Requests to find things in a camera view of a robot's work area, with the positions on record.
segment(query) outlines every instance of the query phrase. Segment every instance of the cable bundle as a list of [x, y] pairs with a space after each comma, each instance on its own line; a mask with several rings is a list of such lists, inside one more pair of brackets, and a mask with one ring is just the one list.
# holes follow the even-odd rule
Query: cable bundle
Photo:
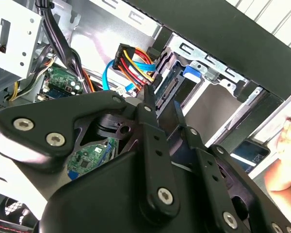
[[[117, 61], [110, 61], [102, 75], [102, 84], [104, 90], [110, 89], [107, 79], [107, 71], [110, 66], [113, 66], [113, 68], [120, 70], [125, 75], [125, 77], [130, 80], [131, 83], [138, 89], [138, 91], [140, 91], [142, 86], [144, 86], [145, 84], [153, 82], [153, 78], [144, 73], [144, 71], [155, 71], [155, 65], [153, 64], [149, 56], [143, 50], [131, 47], [133, 48], [131, 56], [133, 54], [138, 55], [144, 61], [144, 63], [132, 61], [125, 47], [128, 48], [129, 46], [123, 44], [120, 45], [120, 52], [117, 53], [118, 56], [115, 58]], [[142, 79], [140, 79], [134, 72], [132, 72], [129, 66], [131, 66], [134, 71], [139, 75], [139, 77], [142, 77]]]
[[43, 29], [57, 57], [79, 79], [85, 93], [94, 92], [89, 76], [82, 69], [80, 56], [68, 45], [65, 36], [54, 19], [51, 12], [52, 3], [49, 0], [35, 0], [35, 5], [39, 14], [44, 18]]

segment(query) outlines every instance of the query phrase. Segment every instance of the red cable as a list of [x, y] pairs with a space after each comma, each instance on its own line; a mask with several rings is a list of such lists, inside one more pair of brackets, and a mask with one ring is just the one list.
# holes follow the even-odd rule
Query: red cable
[[143, 52], [141, 52], [141, 51], [139, 51], [139, 50], [136, 50], [135, 53], [136, 53], [137, 55], [139, 55], [139, 56], [142, 56], [142, 57], [143, 57], [143, 58], [148, 62], [148, 64], [152, 64], [151, 61], [148, 59], [147, 56], [144, 55]]
[[127, 72], [137, 81], [141, 82], [143, 85], [145, 85], [146, 83], [142, 80], [140, 80], [133, 72], [131, 72], [131, 70], [128, 68], [128, 66], [126, 65], [124, 59], [121, 57], [121, 62], [123, 63], [124, 68], [127, 70]]
[[14, 230], [14, 229], [11, 229], [11, 228], [8, 228], [8, 227], [3, 227], [1, 225], [0, 225], [0, 228], [4, 229], [4, 230], [9, 230], [9, 231], [12, 231], [12, 232], [16, 232], [16, 233], [29, 233], [29, 232], [22, 232], [22, 231]]

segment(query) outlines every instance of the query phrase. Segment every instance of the black panel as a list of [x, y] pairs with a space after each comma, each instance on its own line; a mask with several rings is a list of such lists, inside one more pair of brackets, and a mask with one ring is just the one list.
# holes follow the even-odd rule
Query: black panel
[[278, 97], [291, 95], [291, 49], [227, 1], [125, 1]]
[[232, 153], [273, 111], [282, 100], [267, 93], [251, 110], [248, 116], [237, 124], [237, 127], [220, 143], [228, 153]]

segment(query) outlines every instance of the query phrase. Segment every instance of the motherboard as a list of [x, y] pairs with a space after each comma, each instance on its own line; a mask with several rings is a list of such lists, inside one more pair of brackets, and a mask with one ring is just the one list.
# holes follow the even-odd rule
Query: motherboard
[[67, 166], [69, 177], [74, 180], [113, 159], [117, 147], [118, 141], [110, 138], [105, 143], [87, 146], [74, 153]]
[[38, 99], [58, 99], [80, 94], [83, 94], [80, 81], [62, 67], [53, 66], [45, 75]]

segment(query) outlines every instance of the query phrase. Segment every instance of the wire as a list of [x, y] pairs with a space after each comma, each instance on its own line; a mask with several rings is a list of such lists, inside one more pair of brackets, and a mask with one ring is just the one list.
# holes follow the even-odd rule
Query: wire
[[1, 228], [1, 229], [4, 229], [4, 230], [8, 230], [8, 231], [12, 231], [12, 232], [16, 232], [16, 233], [29, 233], [29, 232], [18, 231], [18, 230], [15, 230], [15, 229], [12, 229], [12, 228], [8, 228], [8, 227], [4, 227], [4, 226], [1, 226], [1, 225], [0, 225], [0, 228]]
[[152, 79], [150, 76], [148, 76], [148, 75], [146, 75], [145, 73], [143, 73], [142, 70], [140, 70], [140, 69], [137, 67], [137, 65], [136, 65], [136, 64], [135, 64], [135, 63], [130, 59], [130, 57], [128, 56], [126, 50], [124, 50], [124, 55], [125, 55], [125, 57], [127, 58], [127, 60], [129, 61], [129, 63], [130, 63], [133, 67], [135, 67], [135, 68], [137, 69], [137, 71], [140, 72], [140, 74], [141, 74], [142, 76], [144, 76], [146, 79], [150, 80], [151, 82], [153, 81], [153, 79]]
[[146, 63], [146, 64], [148, 64], [148, 61], [147, 61], [147, 59], [144, 57], [144, 56], [142, 56], [142, 55], [140, 55], [140, 54], [138, 54], [138, 53], [136, 53], [140, 58], [141, 58], [141, 60], [143, 60], [143, 62], [144, 63]]
[[13, 93], [7, 98], [8, 101], [13, 101], [18, 92], [18, 82], [14, 83]]
[[108, 69], [110, 66], [113, 65], [113, 62], [114, 60], [110, 61], [108, 64], [107, 64], [107, 67], [105, 68], [105, 71], [103, 72], [102, 74], [102, 89], [104, 91], [106, 90], [110, 90], [110, 87], [109, 87], [109, 84], [108, 84], [108, 78], [107, 78], [107, 74], [108, 74]]
[[146, 56], [146, 58], [149, 60], [150, 64], [153, 64], [151, 58], [147, 55], [147, 53], [145, 51], [143, 51], [140, 48], [136, 48], [137, 51], [139, 51], [140, 53], [142, 53], [144, 56]]
[[137, 65], [137, 67], [139, 67], [140, 70], [151, 71], [151, 72], [156, 71], [155, 64], [145, 64], [145, 63], [136, 62], [136, 61], [134, 61], [134, 63]]
[[89, 86], [91, 88], [91, 91], [92, 92], [95, 92], [94, 87], [93, 87], [93, 84], [91, 82], [91, 79], [90, 79], [89, 75], [86, 73], [85, 69], [82, 69], [82, 72], [83, 72], [84, 76], [87, 77], [87, 80], [89, 82]]
[[48, 38], [49, 44], [63, 62], [67, 69], [75, 75], [82, 84], [85, 93], [94, 91], [91, 80], [82, 71], [82, 63], [79, 54], [72, 49], [66, 41], [65, 36], [60, 30], [51, 8], [53, 3], [50, 0], [35, 0], [39, 15], [43, 17], [43, 29]]
[[49, 63], [49, 65], [47, 67], [45, 67], [43, 70], [41, 70], [38, 73], [38, 75], [36, 76], [36, 78], [34, 77], [35, 80], [34, 80], [32, 86], [28, 89], [28, 86], [31, 85], [31, 83], [30, 83], [26, 88], [24, 88], [24, 90], [22, 90], [22, 93], [19, 93], [19, 95], [16, 96], [12, 101], [14, 101], [14, 100], [18, 99], [19, 97], [24, 96], [24, 95], [28, 94], [29, 92], [31, 92], [33, 90], [33, 88], [37, 85], [40, 77], [48, 70], [48, 68], [50, 68], [54, 64], [54, 62], [55, 62], [55, 58], [52, 58], [51, 62]]
[[135, 83], [135, 81], [124, 71], [124, 69], [121, 66], [118, 66], [118, 67], [122, 71], [122, 73], [125, 75], [125, 77], [129, 81], [131, 81], [139, 91], [141, 91], [141, 88], [139, 87], [139, 85], [137, 83]]
[[145, 85], [146, 83], [145, 82], [143, 82], [142, 80], [140, 80], [129, 68], [128, 68], [128, 66], [126, 65], [126, 63], [125, 63], [125, 61], [124, 61], [124, 59], [123, 58], [121, 58], [121, 62], [122, 62], [122, 64], [123, 64], [123, 66], [124, 66], [124, 69], [137, 81], [137, 82], [139, 82], [139, 83], [141, 83], [141, 84], [143, 84], [143, 85]]

